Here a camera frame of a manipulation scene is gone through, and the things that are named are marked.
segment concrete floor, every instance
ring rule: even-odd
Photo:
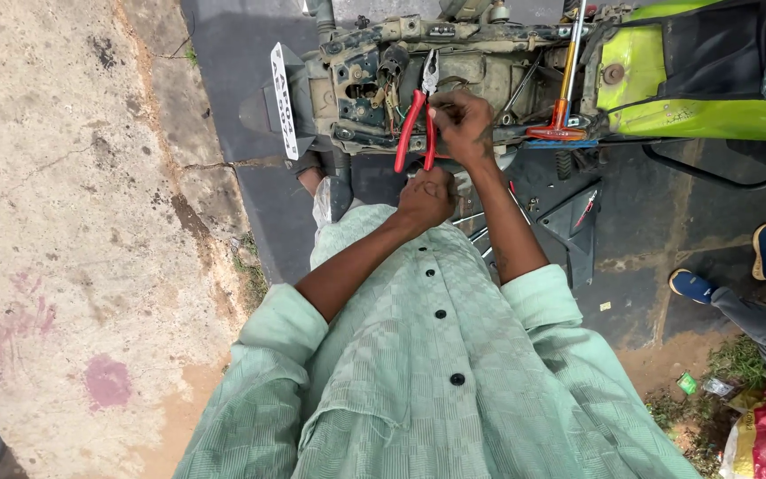
[[[31,477],[170,477],[250,310],[187,36],[171,0],[0,0],[0,434]]]

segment lime green body panel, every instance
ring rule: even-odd
[[[669,16],[717,0],[667,0],[638,8],[624,21]],[[612,64],[625,69],[622,80],[609,85],[599,76],[597,107],[645,100],[666,80],[660,25],[620,28],[602,48],[601,70]],[[662,100],[628,106],[609,115],[610,130],[633,136],[686,136],[766,140],[764,100]]]

